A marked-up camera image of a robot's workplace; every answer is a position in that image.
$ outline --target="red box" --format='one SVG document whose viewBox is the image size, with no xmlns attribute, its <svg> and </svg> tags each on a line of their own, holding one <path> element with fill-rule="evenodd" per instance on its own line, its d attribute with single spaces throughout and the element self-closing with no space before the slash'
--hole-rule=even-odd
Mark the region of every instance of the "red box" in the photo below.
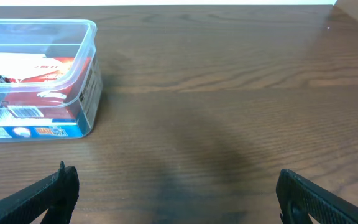
<svg viewBox="0 0 358 224">
<path fill-rule="evenodd" d="M 53 58 L 55 61 L 50 65 L 51 58 L 48 59 L 49 61 L 47 64 L 35 66 L 34 70 L 36 72 L 34 73 L 36 76 L 27 77 L 21 80 L 12 78 L 8 78 L 7 80 L 9 82 L 21 83 L 50 82 L 64 76 L 71 68 L 74 61 L 73 58 Z M 11 114 L 16 118 L 75 119 L 78 112 L 81 110 L 79 102 L 73 102 L 70 105 L 62 107 L 57 106 L 64 105 L 77 97 L 81 88 L 81 85 L 77 83 L 83 83 L 89 66 L 90 60 L 87 59 L 76 83 L 64 89 L 58 91 L 9 93 L 5 97 L 3 105 L 7 107 Z"/>
</svg>

